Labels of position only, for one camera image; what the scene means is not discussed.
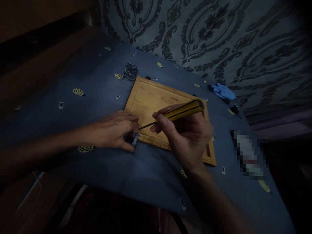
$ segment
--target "damask pattern wallpaper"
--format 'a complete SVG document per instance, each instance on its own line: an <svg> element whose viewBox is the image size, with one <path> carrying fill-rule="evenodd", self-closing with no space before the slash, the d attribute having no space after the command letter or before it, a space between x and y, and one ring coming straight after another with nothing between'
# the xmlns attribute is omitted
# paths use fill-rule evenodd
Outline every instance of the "damask pattern wallpaper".
<svg viewBox="0 0 312 234"><path fill-rule="evenodd" d="M105 34L231 88L247 117L312 102L310 38L277 0L100 0Z"/></svg>

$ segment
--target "wooden tray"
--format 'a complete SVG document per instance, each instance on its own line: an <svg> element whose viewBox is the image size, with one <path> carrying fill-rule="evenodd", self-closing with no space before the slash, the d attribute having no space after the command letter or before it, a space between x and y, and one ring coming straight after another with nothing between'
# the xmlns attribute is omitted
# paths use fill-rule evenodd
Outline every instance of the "wooden tray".
<svg viewBox="0 0 312 234"><path fill-rule="evenodd" d="M138 76L133 85L124 110L130 111L133 114L139 116L140 126L145 126L155 121L155 119L152 117L154 112L157 112L167 106L189 102L193 99L194 96L190 94L183 93L179 90ZM204 117L209 119L207 102L203 99L200 100L204 104ZM160 132L159 134L152 133L150 131L150 127L147 127L142 129L140 133L141 136L138 138L139 141L170 150L168 138L163 132ZM217 165L212 140L209 141L207 150L204 152L202 159L205 163L211 164L213 166Z"/></svg>

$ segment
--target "right hand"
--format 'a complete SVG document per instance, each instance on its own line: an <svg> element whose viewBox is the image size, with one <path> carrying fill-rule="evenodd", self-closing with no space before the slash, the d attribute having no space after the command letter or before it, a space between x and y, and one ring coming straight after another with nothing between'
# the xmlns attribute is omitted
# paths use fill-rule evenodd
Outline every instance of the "right hand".
<svg viewBox="0 0 312 234"><path fill-rule="evenodd" d="M152 132L163 131L169 140L170 149L185 170L202 169L202 155L213 135L213 127L202 113L170 121L162 114L181 105L168 106L153 114L158 122L151 127Z"/></svg>

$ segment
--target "small white label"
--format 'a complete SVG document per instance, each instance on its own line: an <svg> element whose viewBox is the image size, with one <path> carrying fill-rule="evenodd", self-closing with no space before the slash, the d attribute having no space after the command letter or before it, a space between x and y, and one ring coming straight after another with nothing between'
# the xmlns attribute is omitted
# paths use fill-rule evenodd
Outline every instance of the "small white label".
<svg viewBox="0 0 312 234"><path fill-rule="evenodd" d="M184 203L183 199L182 199L182 198L180 198L179 200L180 200L180 203L181 203L182 209L183 209L183 210L186 210L186 206L185 206L185 203Z"/></svg>

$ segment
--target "hand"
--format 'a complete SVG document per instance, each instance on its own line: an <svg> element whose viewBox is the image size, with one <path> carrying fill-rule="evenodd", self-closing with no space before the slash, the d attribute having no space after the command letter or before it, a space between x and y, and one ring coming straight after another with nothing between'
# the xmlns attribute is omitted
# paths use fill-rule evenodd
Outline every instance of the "hand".
<svg viewBox="0 0 312 234"><path fill-rule="evenodd" d="M139 117L130 112L119 110L116 113L75 130L81 145L95 147L115 147L134 152L134 147L124 141L124 135L130 131L137 132Z"/></svg>
<svg viewBox="0 0 312 234"><path fill-rule="evenodd" d="M202 155L213 135L213 127L202 113L170 121L162 114L181 105L168 106L153 114L158 122L151 127L152 132L163 131L167 136L171 151L186 170L203 168Z"/></svg>

